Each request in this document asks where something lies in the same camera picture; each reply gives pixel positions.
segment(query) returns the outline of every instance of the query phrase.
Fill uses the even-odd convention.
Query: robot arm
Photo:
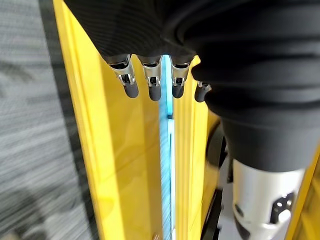
[[[271,239],[290,219],[320,139],[320,3],[316,0],[65,0],[113,68],[138,95],[130,54],[157,101],[161,55],[172,93],[190,62],[196,99],[220,116],[233,162],[233,212],[243,239]]]

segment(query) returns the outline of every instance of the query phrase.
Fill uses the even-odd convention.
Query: yellow panel
[[[199,62],[199,58],[196,57],[191,66]],[[213,193],[217,184],[217,175],[211,175],[211,180],[204,184],[208,108],[204,102],[198,103],[194,100],[196,86],[197,82],[189,73],[183,97],[175,99],[173,103],[177,240],[200,239],[203,224],[203,196],[206,201],[209,199],[209,202],[212,198],[212,194],[203,193],[208,189],[208,192]]]
[[[301,214],[301,221],[302,221],[303,231],[305,232],[305,235],[306,235],[306,240],[319,240],[315,232],[314,226],[311,222],[312,220],[307,213]]]
[[[113,71],[62,0],[53,0],[101,240],[162,238],[158,104],[133,57],[139,97]]]
[[[320,147],[318,148],[315,154],[315,158],[313,160],[312,165],[307,169],[304,175],[298,198],[296,201],[296,205],[293,210],[293,216],[291,218],[291,222],[286,233],[286,240],[304,240],[320,238],[320,229],[318,227],[320,224],[320,212],[316,212],[320,209],[320,198],[318,198],[318,196],[315,193],[315,189],[312,186],[312,181],[317,180],[314,174],[317,173],[320,168],[320,163],[318,163],[319,155]],[[304,234],[307,235],[307,238],[299,238],[300,235],[302,236]]]

